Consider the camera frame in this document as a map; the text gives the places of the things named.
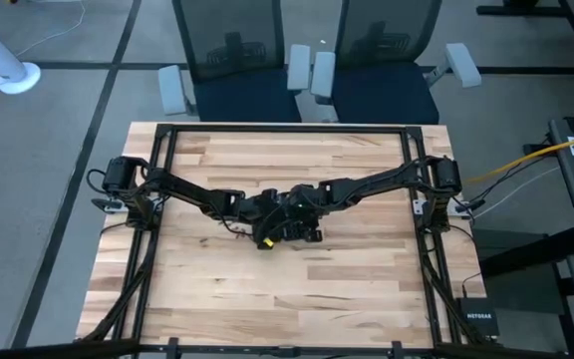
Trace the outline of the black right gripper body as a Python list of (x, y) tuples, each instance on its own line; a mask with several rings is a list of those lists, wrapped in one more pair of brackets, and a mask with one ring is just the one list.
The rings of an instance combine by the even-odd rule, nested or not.
[(306, 226), (318, 227), (319, 219), (329, 212), (327, 195), (320, 187), (297, 184), (286, 196), (287, 218)]

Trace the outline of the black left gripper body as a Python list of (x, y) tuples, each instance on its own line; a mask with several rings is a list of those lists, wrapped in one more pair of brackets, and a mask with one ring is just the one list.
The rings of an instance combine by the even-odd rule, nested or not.
[(244, 231), (243, 235), (269, 237), (277, 224), (274, 210), (279, 204), (277, 189), (265, 189), (261, 194), (243, 198), (239, 203), (239, 219), (251, 226), (251, 231)]

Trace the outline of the black mesh office chair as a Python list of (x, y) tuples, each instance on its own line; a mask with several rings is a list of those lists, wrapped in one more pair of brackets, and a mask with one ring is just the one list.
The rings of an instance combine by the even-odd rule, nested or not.
[(431, 87), (453, 72), (464, 88), (481, 75), (462, 43), (444, 46), (428, 73), (417, 64), (442, 0), (342, 0), (335, 49), (315, 55), (310, 94), (328, 122), (433, 126)]
[(180, 67), (157, 71), (163, 112), (202, 122), (300, 123), (311, 48), (287, 46), (281, 0), (171, 0), (194, 99)]

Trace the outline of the black desk crossbar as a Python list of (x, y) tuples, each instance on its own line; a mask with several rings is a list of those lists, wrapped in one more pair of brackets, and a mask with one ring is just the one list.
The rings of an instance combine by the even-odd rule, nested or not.
[(496, 235), (501, 239), (533, 237), (534, 241), (481, 260), (479, 267), (485, 277), (494, 277), (531, 266), (555, 263), (574, 254), (574, 227), (552, 235), (510, 231), (497, 231)]

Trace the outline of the black Netgear network switch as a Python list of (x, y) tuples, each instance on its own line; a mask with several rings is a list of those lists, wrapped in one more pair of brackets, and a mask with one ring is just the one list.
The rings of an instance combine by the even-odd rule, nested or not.
[(491, 302), (481, 297), (461, 297), (457, 300), (467, 322), (481, 335), (497, 337), (499, 329), (497, 318)]

